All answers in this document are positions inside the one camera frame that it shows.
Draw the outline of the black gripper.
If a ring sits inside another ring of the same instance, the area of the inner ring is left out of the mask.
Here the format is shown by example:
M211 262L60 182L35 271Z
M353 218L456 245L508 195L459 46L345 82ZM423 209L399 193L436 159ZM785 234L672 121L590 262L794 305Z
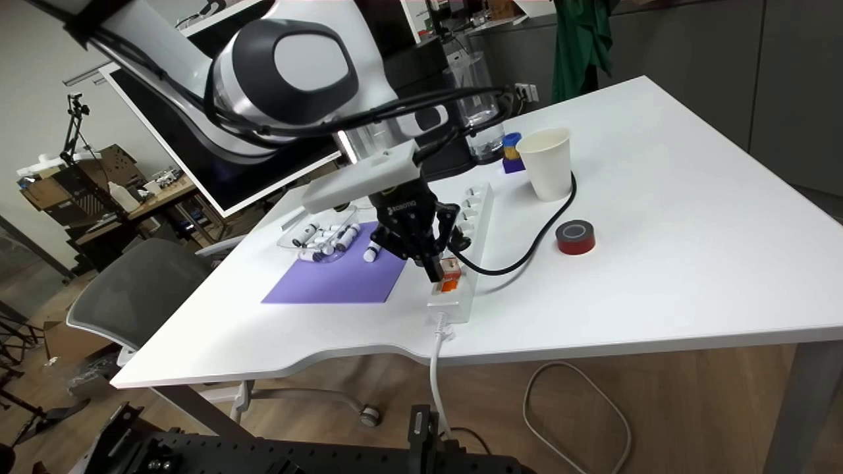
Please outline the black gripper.
M432 195L432 190L424 182L413 179L374 193L370 204L378 211L378 230L373 240L402 262L423 262L424 274L432 283L444 283L445 265L437 254L437 240L432 238L432 218L437 211L437 199Z

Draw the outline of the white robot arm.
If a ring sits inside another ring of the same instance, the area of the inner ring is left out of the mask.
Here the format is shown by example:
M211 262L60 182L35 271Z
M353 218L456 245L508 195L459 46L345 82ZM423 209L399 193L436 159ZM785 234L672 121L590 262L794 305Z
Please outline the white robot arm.
M218 159L261 164L303 141L353 133L424 108L394 89L357 0L274 0L213 57L147 0L27 0L85 47L129 72ZM374 242L437 283L453 209L423 178L427 151L391 145L305 187L312 215L370 201Z

